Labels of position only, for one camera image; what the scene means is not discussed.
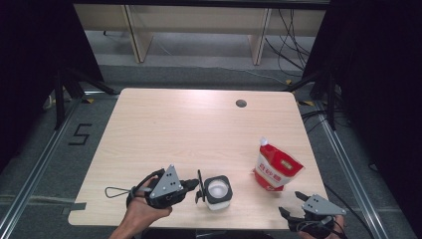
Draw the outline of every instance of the gray floor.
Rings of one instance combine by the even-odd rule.
[[[156,34],[142,64],[134,61],[127,34],[107,32],[104,36],[103,32],[87,32],[87,36],[105,81],[117,90],[148,86],[176,88],[184,84],[187,88],[239,90],[256,88],[269,91],[283,89],[287,79],[293,81],[299,79],[283,74],[280,68],[289,73],[300,74],[297,72],[298,68],[287,61],[279,62],[268,45],[264,48],[261,64],[254,66],[246,36]],[[276,48],[282,45],[278,36],[269,37],[269,41]],[[313,41],[314,38],[298,38],[298,42],[309,50]],[[283,53],[300,64],[295,51]],[[173,79],[176,74],[183,77]],[[216,80],[218,83],[210,83],[209,79],[218,79]],[[234,86],[235,83],[230,85],[232,79],[236,81],[242,79],[243,85]],[[312,85],[297,90],[295,94],[297,100],[308,101],[311,87]],[[106,238],[109,235],[112,227],[74,227],[67,223],[67,216],[115,102],[116,98],[99,95],[92,104],[78,105],[10,238]],[[315,109],[315,107],[300,106],[302,114]],[[321,119],[314,117],[306,121],[305,126],[310,131],[309,138],[322,179],[365,221],[362,208],[355,199],[352,186],[344,175],[338,155],[327,140],[323,123],[320,121]],[[70,146],[70,142],[80,140],[73,137],[76,127],[86,122],[92,124],[85,128],[90,134],[90,140],[85,146]],[[370,159],[360,145],[358,136],[354,134],[352,126],[348,124],[347,118],[344,115],[336,115],[336,123],[336,133],[370,202],[376,209],[387,237],[416,238],[380,175],[368,168]],[[55,109],[52,107],[39,118],[31,136],[22,147],[21,154],[13,158],[0,175],[0,213],[7,212],[14,196],[20,192],[32,167],[42,155],[50,136],[53,135],[54,124]],[[329,200],[344,206],[330,191],[327,193]],[[347,211],[345,231],[348,238],[370,238],[357,218],[348,209]],[[270,233],[276,238],[298,238],[296,234],[288,231]]]

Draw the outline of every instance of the food pouch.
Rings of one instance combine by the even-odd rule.
[[[266,190],[282,191],[303,168],[290,155],[270,145],[266,138],[261,138],[254,174],[258,183]]]

